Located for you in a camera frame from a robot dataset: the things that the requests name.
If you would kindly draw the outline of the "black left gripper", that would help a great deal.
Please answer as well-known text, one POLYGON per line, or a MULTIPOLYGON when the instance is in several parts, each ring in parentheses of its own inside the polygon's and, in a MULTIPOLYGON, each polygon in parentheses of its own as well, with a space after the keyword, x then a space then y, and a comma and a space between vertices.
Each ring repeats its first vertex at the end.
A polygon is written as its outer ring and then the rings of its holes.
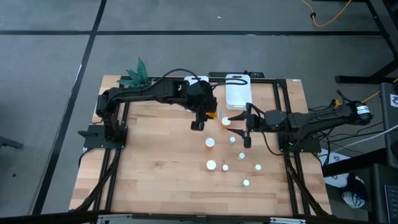
POLYGON ((213 94, 213 86, 210 83, 197 80, 187 87, 185 109, 195 113, 195 120, 190 126, 191 130, 204 130, 205 122, 211 119, 208 113, 216 113, 217 106, 217 98, 213 94))

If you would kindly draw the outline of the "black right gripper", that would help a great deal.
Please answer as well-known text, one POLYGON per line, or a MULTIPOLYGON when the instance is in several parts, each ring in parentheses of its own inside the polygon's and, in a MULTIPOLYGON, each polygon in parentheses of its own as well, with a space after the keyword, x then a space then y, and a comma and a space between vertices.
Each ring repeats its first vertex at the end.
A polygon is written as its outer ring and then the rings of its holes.
POLYGON ((241 136, 244 140, 244 147, 251 148, 251 132, 261 132, 262 131, 262 112, 252 103, 246 103, 246 110, 242 111, 236 116, 229 117, 230 121, 245 121, 245 130, 243 129, 233 129, 228 128, 228 131, 241 136))

